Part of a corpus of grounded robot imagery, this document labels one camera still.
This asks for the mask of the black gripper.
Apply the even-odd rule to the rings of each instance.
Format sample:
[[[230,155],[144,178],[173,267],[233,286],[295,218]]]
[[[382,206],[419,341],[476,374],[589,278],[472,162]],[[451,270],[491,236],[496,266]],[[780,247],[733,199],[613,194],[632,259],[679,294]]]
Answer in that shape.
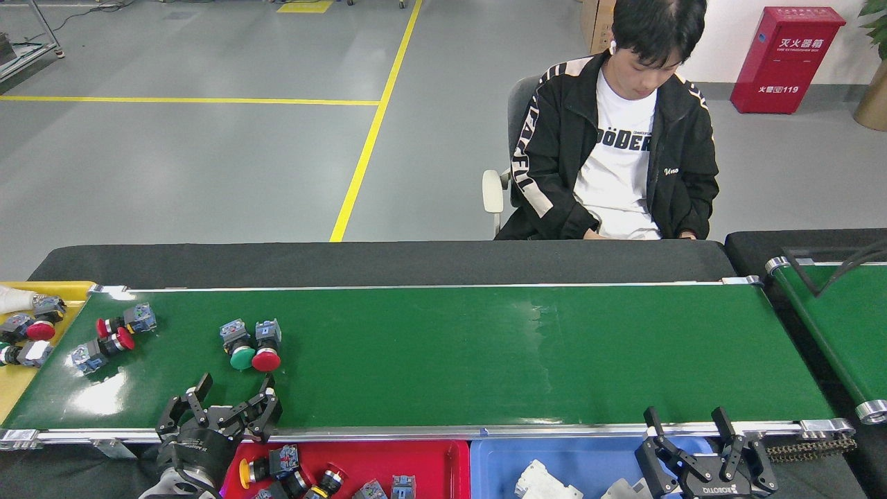
[[[652,496],[680,492],[685,498],[736,498],[773,495],[779,490],[766,448],[759,440],[736,432],[723,407],[712,411],[721,445],[717,473],[709,473],[700,459],[665,438],[654,407],[645,410],[644,418],[653,435],[647,435],[635,457]]]
[[[173,451],[183,468],[199,471],[212,480],[223,480],[237,445],[246,434],[256,443],[266,444],[282,414],[275,389],[266,387],[252,399],[227,410],[205,410],[202,402],[213,385],[210,373],[203,373],[184,395],[173,396],[161,412],[156,432],[161,439],[157,464],[159,471],[173,468]]]

